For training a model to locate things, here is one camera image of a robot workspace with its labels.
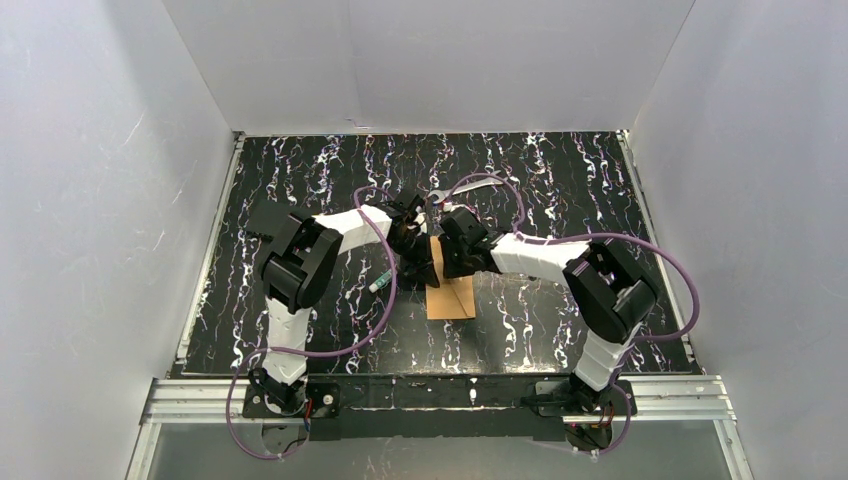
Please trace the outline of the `orange envelope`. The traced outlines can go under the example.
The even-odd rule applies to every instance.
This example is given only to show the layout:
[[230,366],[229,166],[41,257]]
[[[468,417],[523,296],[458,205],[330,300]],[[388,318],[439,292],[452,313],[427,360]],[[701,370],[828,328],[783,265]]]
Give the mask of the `orange envelope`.
[[448,279],[444,273],[442,248],[437,237],[430,237],[433,266],[438,287],[427,286],[426,314],[431,321],[470,320],[476,317],[473,277]]

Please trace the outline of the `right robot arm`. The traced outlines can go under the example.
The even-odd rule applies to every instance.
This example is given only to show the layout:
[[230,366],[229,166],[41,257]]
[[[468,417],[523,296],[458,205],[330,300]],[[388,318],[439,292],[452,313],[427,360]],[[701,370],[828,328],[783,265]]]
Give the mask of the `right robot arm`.
[[591,413],[605,407],[626,354],[659,299],[659,288],[626,246],[611,237],[566,241],[490,230],[465,207],[440,222],[443,275],[523,274],[564,285],[588,328],[567,380],[521,398],[544,413]]

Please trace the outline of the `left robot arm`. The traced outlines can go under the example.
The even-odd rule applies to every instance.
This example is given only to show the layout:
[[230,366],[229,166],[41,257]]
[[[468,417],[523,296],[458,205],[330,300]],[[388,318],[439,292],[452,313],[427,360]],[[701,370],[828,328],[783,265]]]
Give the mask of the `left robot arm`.
[[248,373],[253,403],[284,416],[305,412],[306,359],[301,353],[314,306],[327,291],[340,254],[385,240],[400,257],[402,279],[439,286],[424,213],[424,198],[409,189],[375,206],[330,215],[271,200],[257,204],[246,230],[262,241],[257,274],[272,350]]

